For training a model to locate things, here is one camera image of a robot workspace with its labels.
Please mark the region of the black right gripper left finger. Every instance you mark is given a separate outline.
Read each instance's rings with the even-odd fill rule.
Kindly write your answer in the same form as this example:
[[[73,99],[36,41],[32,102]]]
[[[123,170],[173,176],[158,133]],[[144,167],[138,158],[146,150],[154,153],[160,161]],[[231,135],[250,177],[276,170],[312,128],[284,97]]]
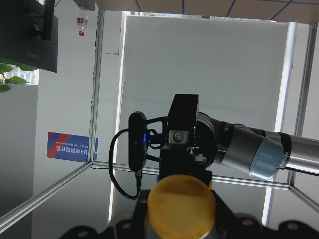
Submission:
[[[116,222],[101,233],[88,226],[77,226],[61,236],[62,239],[144,239],[147,227],[147,200],[150,190],[142,190],[130,219]]]

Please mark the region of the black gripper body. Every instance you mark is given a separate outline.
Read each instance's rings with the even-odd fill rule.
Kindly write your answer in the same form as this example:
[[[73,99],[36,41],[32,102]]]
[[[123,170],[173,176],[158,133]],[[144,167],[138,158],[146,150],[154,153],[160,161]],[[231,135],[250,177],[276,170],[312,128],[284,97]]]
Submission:
[[[217,139],[210,118],[198,111],[199,96],[176,94],[167,115],[165,145],[160,150],[159,178],[189,175],[212,179],[207,170],[217,153]]]

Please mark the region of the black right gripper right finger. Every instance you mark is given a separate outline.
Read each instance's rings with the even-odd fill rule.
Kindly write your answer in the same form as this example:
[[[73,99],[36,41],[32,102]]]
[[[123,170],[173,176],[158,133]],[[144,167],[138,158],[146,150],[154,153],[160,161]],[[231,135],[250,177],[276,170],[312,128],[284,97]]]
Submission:
[[[211,191],[216,201],[215,225],[212,239],[317,239],[318,230],[296,220],[283,221],[271,229],[248,214],[234,214],[221,197]]]

